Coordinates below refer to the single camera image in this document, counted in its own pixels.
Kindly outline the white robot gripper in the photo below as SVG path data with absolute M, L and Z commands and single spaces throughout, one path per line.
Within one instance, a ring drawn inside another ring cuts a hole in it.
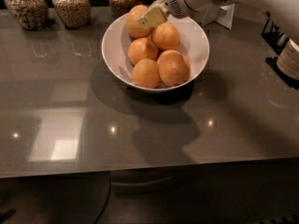
M 137 18 L 142 28 L 155 28 L 167 22 L 167 17 L 172 15 L 182 19 L 190 17 L 202 9 L 209 7 L 222 7 L 231 5 L 238 0 L 163 0 L 152 3 L 146 12 Z

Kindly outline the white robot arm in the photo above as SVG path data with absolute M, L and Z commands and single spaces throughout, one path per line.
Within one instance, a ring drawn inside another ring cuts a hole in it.
M 138 17 L 137 22 L 144 28 L 154 28 L 166 22 L 169 15 L 182 19 L 205 8 L 223 7 L 234 3 L 259 9 L 289 39 L 298 43 L 299 0 L 156 0 Z

